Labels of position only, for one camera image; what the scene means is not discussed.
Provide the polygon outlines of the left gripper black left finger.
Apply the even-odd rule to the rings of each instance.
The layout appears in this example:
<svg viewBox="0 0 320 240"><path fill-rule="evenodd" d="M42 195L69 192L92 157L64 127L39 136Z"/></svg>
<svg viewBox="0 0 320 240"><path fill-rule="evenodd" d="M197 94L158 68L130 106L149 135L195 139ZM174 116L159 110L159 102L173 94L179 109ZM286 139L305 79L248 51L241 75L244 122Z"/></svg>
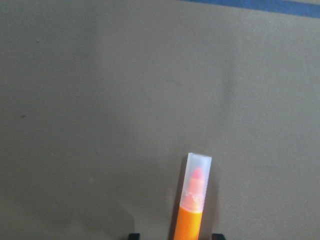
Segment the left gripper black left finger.
<svg viewBox="0 0 320 240"><path fill-rule="evenodd" d="M140 240L140 233L130 233L127 240Z"/></svg>

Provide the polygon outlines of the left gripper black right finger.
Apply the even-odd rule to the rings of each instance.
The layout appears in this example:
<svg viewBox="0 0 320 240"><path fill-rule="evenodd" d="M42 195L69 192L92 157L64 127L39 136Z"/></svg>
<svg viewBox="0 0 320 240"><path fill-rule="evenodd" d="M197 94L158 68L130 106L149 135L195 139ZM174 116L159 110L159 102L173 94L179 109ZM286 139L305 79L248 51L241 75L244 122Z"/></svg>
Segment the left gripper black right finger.
<svg viewBox="0 0 320 240"><path fill-rule="evenodd" d="M222 233L212 233L211 240L226 240L226 238Z"/></svg>

